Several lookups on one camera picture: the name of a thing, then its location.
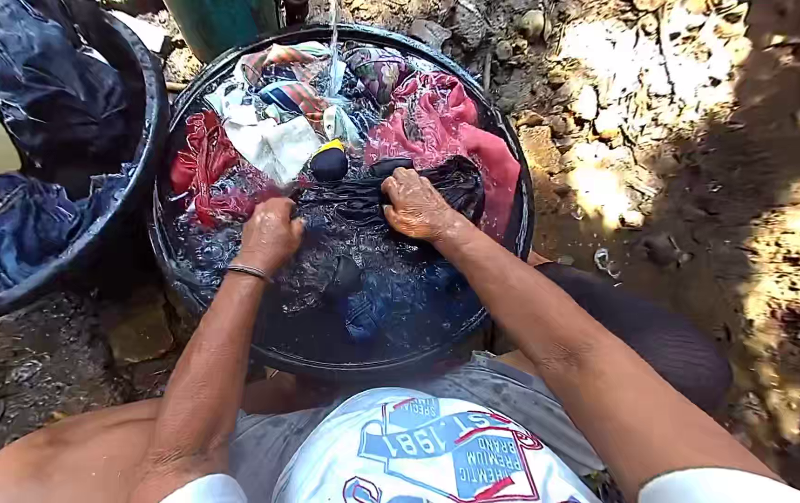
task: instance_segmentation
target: wrist bracelet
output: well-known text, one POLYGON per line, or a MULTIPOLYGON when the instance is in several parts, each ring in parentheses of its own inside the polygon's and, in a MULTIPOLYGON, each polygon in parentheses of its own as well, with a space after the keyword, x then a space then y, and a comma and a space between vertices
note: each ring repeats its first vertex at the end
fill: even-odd
POLYGON ((242 264, 229 264, 227 266, 227 270, 231 270, 231 271, 235 271, 235 272, 242 272, 242 273, 245 273, 245 274, 249 274, 251 276, 256 276, 257 278, 260 278, 260 279, 266 281, 267 283, 272 283, 273 282, 273 280, 270 279, 269 276, 267 276, 267 273, 263 272, 260 269, 253 268, 251 266, 243 266, 242 264))

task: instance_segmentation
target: white t-shirt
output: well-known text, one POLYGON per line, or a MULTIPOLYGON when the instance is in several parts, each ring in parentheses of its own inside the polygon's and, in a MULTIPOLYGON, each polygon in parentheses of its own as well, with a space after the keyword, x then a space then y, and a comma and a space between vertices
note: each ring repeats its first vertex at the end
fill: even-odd
MULTIPOLYGON (((800 503, 800 491, 767 477, 695 468, 656 477, 640 503, 800 503)), ((539 439, 501 413, 404 388, 346 400, 285 467, 273 503, 344 501, 545 501, 598 498, 539 439)), ((208 475, 163 503, 247 503, 229 475, 208 475)))

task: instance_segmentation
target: water splash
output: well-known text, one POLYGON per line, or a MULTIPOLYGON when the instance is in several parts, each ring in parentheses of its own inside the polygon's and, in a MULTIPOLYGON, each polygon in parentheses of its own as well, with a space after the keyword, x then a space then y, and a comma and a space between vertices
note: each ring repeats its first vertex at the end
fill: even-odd
POLYGON ((339 58, 339 6, 338 0, 331 0, 331 24, 332 24, 332 64, 328 75, 331 78, 328 85, 328 97, 338 97, 341 90, 341 82, 344 79, 344 70, 341 68, 339 58))

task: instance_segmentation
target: black plastic basin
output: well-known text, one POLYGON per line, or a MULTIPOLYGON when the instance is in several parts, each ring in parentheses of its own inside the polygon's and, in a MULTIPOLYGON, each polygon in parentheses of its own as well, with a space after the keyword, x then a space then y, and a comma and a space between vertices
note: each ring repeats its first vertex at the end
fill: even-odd
POLYGON ((108 44, 97 48, 123 76, 130 93, 131 124, 139 141, 133 155, 137 169, 121 200, 81 235, 65 254, 51 260, 44 269, 9 290, 0 292, 0 316, 25 307, 52 290, 65 276, 79 275, 115 236, 131 213, 143 210, 151 191, 155 166, 167 138, 169 103, 160 64, 137 35, 126 25, 105 14, 110 26, 108 44))
MULTIPOLYGON (((327 43, 330 38, 330 27, 307 26, 283 31, 249 47, 234 48, 222 54, 177 98, 170 121, 166 157, 172 159, 185 144, 183 130, 186 118, 200 109, 204 94, 211 92, 219 82, 232 74, 242 54, 260 51, 274 43, 290 45, 313 40, 327 43)), ((519 257, 526 258, 533 234, 533 196, 528 167, 513 129, 498 109, 488 102, 481 86, 443 54, 396 33, 361 25, 339 25, 339 40, 355 40, 400 49, 406 54, 435 63, 439 69, 458 77, 479 108, 479 126, 503 138, 521 163, 521 176, 515 192, 515 206, 506 230, 505 246, 519 257)), ((176 297, 181 300, 183 307, 198 318, 207 308, 207 303, 193 290, 193 279, 187 277, 185 270, 177 268, 173 260, 174 250, 165 235, 162 220, 162 209, 166 208, 171 192, 169 170, 169 162, 160 165, 152 200, 149 238, 169 286, 176 291, 176 297)), ((461 321, 454 321, 453 327, 446 330, 446 333, 434 334, 433 337, 426 334, 417 337, 420 340, 414 344, 395 346, 387 351, 383 347, 366 347, 343 340, 339 335, 343 324, 325 319, 329 318, 328 315, 322 323, 317 323, 316 320, 300 323, 282 317, 278 309, 271 309, 273 306, 268 308, 268 301, 270 304, 274 301, 271 295, 272 292, 265 295, 255 324, 251 357, 280 370, 333 380, 366 378, 373 374, 396 374, 411 367, 425 365, 444 354, 453 344, 468 337, 487 316, 483 307, 475 302, 476 307, 470 315, 465 315, 461 321)))

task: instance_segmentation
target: dirt ground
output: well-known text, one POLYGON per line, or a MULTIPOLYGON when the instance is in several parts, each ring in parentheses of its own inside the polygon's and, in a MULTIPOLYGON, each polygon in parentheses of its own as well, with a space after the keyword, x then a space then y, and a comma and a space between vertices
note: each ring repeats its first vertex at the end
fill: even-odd
MULTIPOLYGON (((715 337, 735 372, 719 421, 800 488, 800 1, 742 4, 344 0, 342 20, 449 29, 432 28, 432 43, 488 81, 528 150, 535 250, 715 337), (703 17, 678 18, 683 8, 703 17), (713 37, 701 28, 711 21, 713 37), (636 34, 645 70, 633 86, 616 86, 620 68, 595 57, 594 33, 615 50, 636 34), (691 102, 685 69, 698 67, 709 83, 691 102)), ((327 2, 312 2, 308 20, 327 20, 327 2)), ((178 59, 191 58, 169 60, 167 75, 184 80, 178 59)), ((162 392, 192 328, 144 239, 137 229, 89 278, 0 319, 0 448, 64 415, 162 392)))

